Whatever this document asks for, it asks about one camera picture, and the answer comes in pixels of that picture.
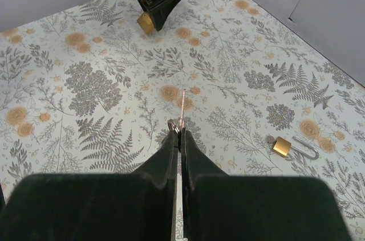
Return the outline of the silver key with ring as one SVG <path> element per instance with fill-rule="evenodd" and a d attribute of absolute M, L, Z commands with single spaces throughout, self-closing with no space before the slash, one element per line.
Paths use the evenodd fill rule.
<path fill-rule="evenodd" d="M 174 131 L 176 133 L 179 133 L 180 131 L 182 131 L 185 128 L 184 112 L 185 112 L 186 90 L 183 89 L 182 92 L 183 93 L 182 93 L 182 98 L 181 98 L 179 123 L 175 124 L 175 122 L 172 119 L 167 121 L 169 131 Z"/>

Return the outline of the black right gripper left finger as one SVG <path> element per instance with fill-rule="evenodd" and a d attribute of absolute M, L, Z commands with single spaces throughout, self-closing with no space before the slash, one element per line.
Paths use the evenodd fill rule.
<path fill-rule="evenodd" d="M 128 174 L 33 174 L 1 211 L 2 240 L 174 240 L 179 136 Z"/>

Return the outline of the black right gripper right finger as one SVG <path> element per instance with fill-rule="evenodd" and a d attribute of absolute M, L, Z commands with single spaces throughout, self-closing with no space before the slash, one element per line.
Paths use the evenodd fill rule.
<path fill-rule="evenodd" d="M 312 177 L 228 175 L 181 132 L 188 240 L 350 240 L 330 188 Z"/>

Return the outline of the brass padlock with steel shackle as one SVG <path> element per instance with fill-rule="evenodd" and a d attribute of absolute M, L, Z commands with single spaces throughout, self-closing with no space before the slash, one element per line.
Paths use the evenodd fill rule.
<path fill-rule="evenodd" d="M 155 25 L 147 12 L 144 12 L 139 16 L 137 23 L 147 35 L 151 35 L 155 30 Z"/>

